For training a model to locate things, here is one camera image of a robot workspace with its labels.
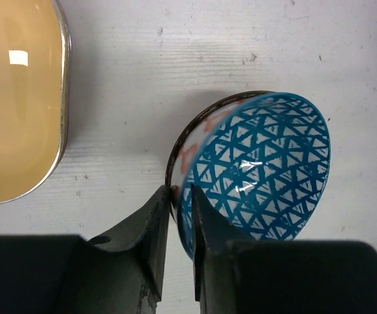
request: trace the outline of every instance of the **blue bowl rim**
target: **blue bowl rim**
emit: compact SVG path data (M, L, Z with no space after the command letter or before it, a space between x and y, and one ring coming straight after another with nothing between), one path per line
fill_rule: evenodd
M329 130L328 130L328 125L327 125L327 122L325 121L324 119L324 116L321 114L321 111L319 111L319 109L309 100L307 100L306 98L302 97L302 96L299 96L297 94L293 94L293 93L287 93L287 92L270 92L268 94L264 94L264 95L261 95L261 96L257 96L257 97L252 97L251 99L248 99L245 103L241 104L238 108L234 109L230 114L228 114L227 116L225 116L215 127L212 131L210 131L210 133L207 135L207 137L204 139L204 141L202 142L202 145L200 146L200 148L197 150L197 153L196 155L194 156L193 158L193 161L191 162L190 164L190 167L187 169L187 172L184 176L184 179L183 179L183 183L181 185L181 190L180 190L180 193L179 193L179 199L182 200L183 199L183 192L187 186L187 177L189 175L189 173L192 171L193 169L193 166L198 162L198 160L200 159L201 155L203 154L203 150L205 149L206 145L207 145L207 142L210 140L210 138L213 136L213 134L215 134L215 132L224 124L224 123L227 123L230 119L232 119L235 115L237 115L240 111L242 111L246 106L248 106L250 103L254 102L254 101L258 101L258 100L263 100L263 99L266 99L266 98L269 98L269 97L274 97L274 96L282 96L282 97L293 97L295 99L298 99L298 100L301 100L303 102L305 102L306 104L308 104L309 106L311 106L317 113L318 115L321 117L322 121L324 122L324 125L325 125L325 129L327 130L327 133L328 133L328 139L329 139L329 150L328 150L328 161L331 160L331 139L330 139L330 135L329 135ZM329 176L329 171L330 171L330 162L328 164L328 167L327 167L327 177L325 179L325 182L322 186L322 189L321 189L321 194L319 195L319 198L317 200L317 203L319 203L321 197L322 197L322 194L324 192L324 189L325 189L325 186L327 185L327 181L328 181L328 176ZM186 251L187 255L193 259L193 254L194 252L190 252L189 251L189 248L187 247L187 242L185 241L185 236L184 236L184 233L183 233L183 226L182 226L182 217L181 217L181 211L182 211L182 205L183 202L179 202L178 204L178 208L177 208L177 217L176 217L176 221L177 221L177 229L178 229L178 233L179 233L179 237L180 237L180 241L181 241L181 244L183 244L183 248L184 250Z

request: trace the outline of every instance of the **blue patterned bowl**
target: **blue patterned bowl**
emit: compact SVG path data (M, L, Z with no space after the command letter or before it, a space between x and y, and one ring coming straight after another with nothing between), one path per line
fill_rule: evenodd
M330 138L318 109L295 94L239 105L209 133L179 189L177 223L192 258L191 184L255 239L293 239L328 179Z

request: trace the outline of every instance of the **black object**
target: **black object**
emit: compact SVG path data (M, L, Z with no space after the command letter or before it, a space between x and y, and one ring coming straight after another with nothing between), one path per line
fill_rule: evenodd
M85 242L0 236L0 313L155 313L170 211L162 186L138 211Z
M255 241L192 186L201 313L377 313L377 253L352 241Z

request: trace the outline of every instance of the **yellow tray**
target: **yellow tray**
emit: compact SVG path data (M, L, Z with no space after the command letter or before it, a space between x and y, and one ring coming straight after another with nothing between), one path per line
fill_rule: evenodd
M70 40L55 0L0 0L0 203L37 188L67 135Z

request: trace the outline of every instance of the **table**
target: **table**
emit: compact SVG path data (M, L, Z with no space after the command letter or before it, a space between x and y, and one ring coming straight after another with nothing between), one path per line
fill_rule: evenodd
M91 238L164 182L202 109L247 90L313 101L332 141L329 181L299 239L377 249L377 1L61 0L73 41L69 142L36 191L0 205L0 234ZM199 313L170 223L159 314Z

